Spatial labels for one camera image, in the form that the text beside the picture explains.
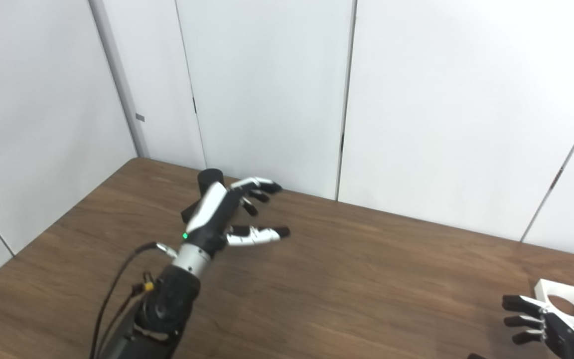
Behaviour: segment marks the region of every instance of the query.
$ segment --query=silver metal joint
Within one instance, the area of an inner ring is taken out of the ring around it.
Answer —
[[[203,270],[212,261],[209,254],[193,244],[185,243],[178,251],[178,256],[172,262],[178,268],[182,268],[192,273],[196,278],[200,278]]]

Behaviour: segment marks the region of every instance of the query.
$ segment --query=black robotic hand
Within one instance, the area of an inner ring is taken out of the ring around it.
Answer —
[[[255,216],[258,210],[249,197],[269,201],[266,193],[274,194],[283,188],[269,179],[250,177],[235,182],[230,188],[215,181],[207,189],[187,224],[185,243],[205,250],[210,257],[225,245],[255,245],[278,240],[289,235],[289,228],[255,228],[228,225],[236,209],[242,206]]]
[[[561,359],[574,359],[574,325],[557,315],[548,304],[528,296],[505,295],[502,307],[507,311],[524,313],[504,318],[507,327],[529,328],[514,335],[513,343],[542,342]],[[483,357],[471,354],[469,359]]]

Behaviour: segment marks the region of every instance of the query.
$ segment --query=black arm segment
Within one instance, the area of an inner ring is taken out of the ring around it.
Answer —
[[[200,280],[176,266],[168,266],[155,289],[125,315],[101,359],[169,359],[183,336]]]

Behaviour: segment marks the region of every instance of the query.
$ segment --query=door hinge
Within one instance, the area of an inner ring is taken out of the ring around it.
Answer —
[[[553,183],[551,184],[551,188],[549,188],[549,190],[552,190],[555,187],[555,185],[558,184],[562,172],[564,172],[564,168],[560,168],[560,172],[558,172],[558,174],[555,176],[555,179],[553,180]]]

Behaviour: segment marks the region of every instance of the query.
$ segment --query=circular hole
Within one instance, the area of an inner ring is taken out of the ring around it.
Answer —
[[[574,305],[568,300],[556,295],[549,295],[549,300],[555,308],[560,309],[560,311],[568,314],[569,316],[574,316]]]

